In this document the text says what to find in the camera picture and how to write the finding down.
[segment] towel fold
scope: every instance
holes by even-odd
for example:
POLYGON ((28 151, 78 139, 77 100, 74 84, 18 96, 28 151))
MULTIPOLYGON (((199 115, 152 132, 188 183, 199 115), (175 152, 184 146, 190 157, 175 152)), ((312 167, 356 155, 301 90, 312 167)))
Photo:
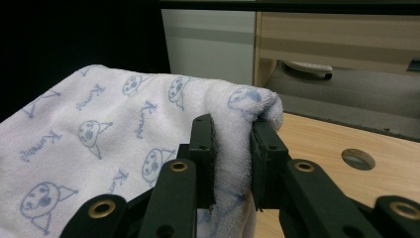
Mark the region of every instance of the towel fold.
POLYGON ((207 113, 219 148, 217 204, 198 210, 197 236, 253 237, 250 131, 258 117, 280 127, 277 94, 104 65, 76 71, 0 124, 0 237, 59 237, 88 199, 147 191, 207 113))

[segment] wooden table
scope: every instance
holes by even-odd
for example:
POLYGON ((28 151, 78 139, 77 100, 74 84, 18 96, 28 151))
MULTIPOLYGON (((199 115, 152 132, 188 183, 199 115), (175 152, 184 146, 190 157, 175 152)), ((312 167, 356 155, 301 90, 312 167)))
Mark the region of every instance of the wooden table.
MULTIPOLYGON (((293 159, 317 163, 346 194, 373 207, 382 195, 400 195, 420 202, 420 143, 321 122, 291 114, 277 134, 293 159), (341 157, 346 149, 359 149, 376 162, 371 171, 348 166, 341 157)), ((278 210, 258 212, 255 237, 284 237, 278 210)))

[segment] white towel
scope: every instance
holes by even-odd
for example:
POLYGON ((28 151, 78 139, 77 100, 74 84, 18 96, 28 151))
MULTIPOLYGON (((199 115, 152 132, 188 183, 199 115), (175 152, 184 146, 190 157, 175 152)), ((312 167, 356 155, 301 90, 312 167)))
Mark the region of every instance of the white towel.
POLYGON ((59 237, 88 199, 145 192, 207 113, 219 145, 217 204, 198 210, 197 236, 253 237, 250 130, 258 116, 280 127, 277 94, 103 65, 76 71, 0 124, 0 237, 59 237))

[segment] brass insert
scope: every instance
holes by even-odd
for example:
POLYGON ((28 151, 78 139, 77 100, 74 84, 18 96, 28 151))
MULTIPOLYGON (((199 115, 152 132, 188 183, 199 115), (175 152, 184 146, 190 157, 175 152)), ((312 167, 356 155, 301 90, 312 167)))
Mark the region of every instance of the brass insert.
POLYGON ((183 172, 188 169, 188 165, 184 162, 174 162, 170 165, 170 169, 174 172, 183 172))
POLYGON ((89 216, 94 219, 105 217, 115 210, 115 202, 111 199, 96 201, 89 207, 89 216))
POLYGON ((420 220, 420 210, 416 207, 402 202, 402 201, 393 201, 389 204, 391 209, 400 216, 411 220, 420 220))
POLYGON ((294 166, 302 172, 313 172, 315 170, 311 164, 305 162, 296 163, 294 166))

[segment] round hole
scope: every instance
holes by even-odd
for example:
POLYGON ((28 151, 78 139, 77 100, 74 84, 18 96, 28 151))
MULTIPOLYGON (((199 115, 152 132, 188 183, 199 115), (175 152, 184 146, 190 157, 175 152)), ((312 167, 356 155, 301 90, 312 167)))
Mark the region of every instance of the round hole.
POLYGON ((296 168, 302 172, 313 172, 315 170, 315 168, 305 162, 299 162, 295 164, 296 168))
POLYGON ((162 225, 160 228, 157 229, 157 237, 159 238, 170 238, 173 236, 173 227, 170 225, 162 225))
POLYGON ((188 165, 184 162, 175 162, 170 165, 170 169, 175 172, 183 172, 188 168, 188 165))
POLYGON ((91 218, 97 219, 111 214, 115 210, 115 202, 111 199, 99 200, 93 203, 88 210, 91 218))
POLYGON ((101 213, 109 210, 111 206, 109 204, 100 204, 95 208, 95 212, 101 213))
POLYGON ((350 167, 360 171, 370 171, 375 166, 374 158, 358 149, 347 149, 342 152, 343 161, 350 167))
POLYGON ((408 203, 402 201, 393 201, 390 203, 390 207, 400 216, 411 220, 420 220, 420 210, 408 203))
POLYGON ((347 237, 351 238, 362 238, 364 237, 364 233, 361 230, 354 226, 347 225, 343 227, 343 232, 346 234, 347 237))

